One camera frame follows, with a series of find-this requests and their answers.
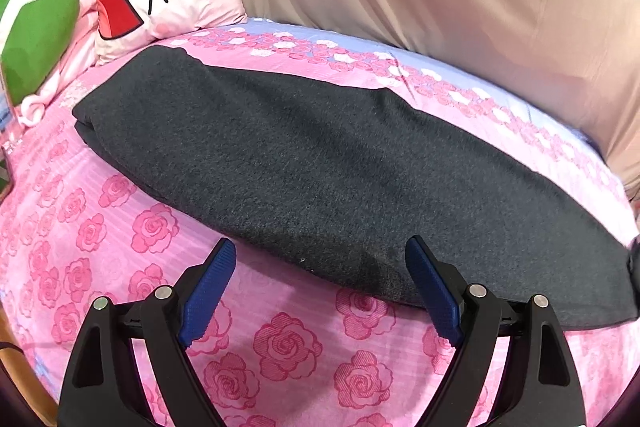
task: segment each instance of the blue gripper pad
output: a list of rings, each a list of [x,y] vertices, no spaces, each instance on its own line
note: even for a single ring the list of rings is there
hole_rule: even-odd
[[[178,340],[185,349],[204,335],[235,269],[236,246],[226,239],[184,305]]]
[[[447,339],[451,346],[458,347],[465,337],[460,329],[460,304],[453,298],[436,267],[413,237],[404,248],[404,261],[438,336]]]

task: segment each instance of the pink bedsheet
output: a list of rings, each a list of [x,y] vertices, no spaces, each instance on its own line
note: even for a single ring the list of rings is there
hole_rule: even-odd
[[[550,136],[434,71],[404,67],[391,48],[366,55],[335,50],[329,42],[294,40],[287,32],[251,34],[238,26],[164,45],[184,47],[211,65],[390,87],[414,107],[465,128],[555,181],[622,243],[636,235],[619,182],[577,139]],[[338,66],[326,60],[332,55],[340,56]],[[0,206],[0,298],[31,365],[55,397],[93,299],[142,299],[200,263],[220,238],[134,187],[74,131],[74,103],[129,58],[92,68],[71,84],[10,157],[17,186]],[[360,66],[353,67],[355,62]],[[452,356],[428,315],[338,288],[236,244],[236,273],[205,336],[189,350],[226,424],[412,427]],[[615,404],[640,365],[639,330],[635,322],[567,333],[589,426]],[[471,425],[487,419],[506,346],[506,339],[498,341]],[[141,344],[136,356],[154,415],[169,425]]]

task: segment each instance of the metal pin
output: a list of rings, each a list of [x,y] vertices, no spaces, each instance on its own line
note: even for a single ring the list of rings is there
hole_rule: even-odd
[[[481,284],[472,284],[469,286],[469,293],[478,298],[486,297],[486,288]]]
[[[546,308],[549,306],[549,299],[547,299],[544,295],[536,295],[533,297],[533,302],[540,306],[541,308]]]
[[[156,288],[154,295],[156,296],[156,299],[163,300],[171,297],[172,292],[173,290],[171,289],[171,286],[160,286],[159,288]]]
[[[97,310],[103,310],[108,306],[108,304],[109,300],[107,299],[107,297],[98,297],[94,301],[94,308]]]

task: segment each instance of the red cartoon mouth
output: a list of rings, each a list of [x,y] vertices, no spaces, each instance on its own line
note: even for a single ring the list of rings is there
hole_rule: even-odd
[[[106,40],[119,39],[143,25],[129,0],[96,0],[98,32]]]

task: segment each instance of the dark gray fabric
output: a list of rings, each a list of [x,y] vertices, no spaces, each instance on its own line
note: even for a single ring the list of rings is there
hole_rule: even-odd
[[[153,46],[74,109],[143,190],[340,285],[418,304],[403,247],[568,328],[638,316],[629,251],[546,178],[388,89],[205,66]]]

